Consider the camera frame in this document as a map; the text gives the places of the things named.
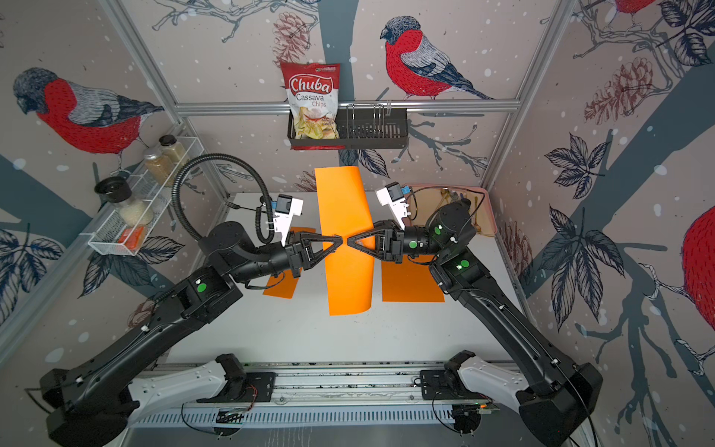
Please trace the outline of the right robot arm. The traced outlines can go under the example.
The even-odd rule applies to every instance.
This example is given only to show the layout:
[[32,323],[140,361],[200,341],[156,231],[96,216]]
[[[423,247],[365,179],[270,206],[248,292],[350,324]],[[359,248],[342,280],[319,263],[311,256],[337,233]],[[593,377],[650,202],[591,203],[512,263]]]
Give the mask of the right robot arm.
[[470,207],[467,199],[449,203],[425,225],[379,221],[371,230],[349,237],[347,244],[384,263],[431,256],[428,270],[433,281],[486,327],[528,384],[524,389],[509,387],[502,402],[519,413],[540,443],[561,446],[590,420],[603,377],[592,364],[577,364],[551,344],[506,297],[468,247],[476,234]]

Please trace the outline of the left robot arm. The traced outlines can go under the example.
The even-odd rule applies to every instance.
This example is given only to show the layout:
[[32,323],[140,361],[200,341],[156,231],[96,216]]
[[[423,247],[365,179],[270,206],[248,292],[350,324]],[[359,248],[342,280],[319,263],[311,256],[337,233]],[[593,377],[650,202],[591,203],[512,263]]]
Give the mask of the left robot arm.
[[255,404],[269,381],[251,384],[233,354],[156,382],[138,376],[234,305],[243,295],[239,285],[285,272],[299,277],[342,243],[339,236],[298,232],[286,242],[257,247],[240,223],[214,227],[198,242],[206,266],[167,291],[140,326],[82,365],[41,378],[42,399],[51,408],[48,437],[61,446],[104,446],[143,417],[192,400]]

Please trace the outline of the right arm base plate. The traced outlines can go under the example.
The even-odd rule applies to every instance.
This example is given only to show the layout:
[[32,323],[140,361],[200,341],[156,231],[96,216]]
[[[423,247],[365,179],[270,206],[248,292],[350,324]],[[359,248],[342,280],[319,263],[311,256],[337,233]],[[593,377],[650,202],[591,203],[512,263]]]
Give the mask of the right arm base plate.
[[455,372],[446,370],[421,370],[415,380],[419,385],[423,400],[486,400],[491,398],[482,393],[468,390]]

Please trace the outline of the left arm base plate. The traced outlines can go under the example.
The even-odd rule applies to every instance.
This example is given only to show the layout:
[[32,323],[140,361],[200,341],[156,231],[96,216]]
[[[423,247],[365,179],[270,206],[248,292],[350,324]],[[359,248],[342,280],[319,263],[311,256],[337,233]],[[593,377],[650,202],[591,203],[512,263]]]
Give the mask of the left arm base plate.
[[229,378],[216,393],[197,403],[271,402],[276,379],[275,372],[246,372],[244,376]]

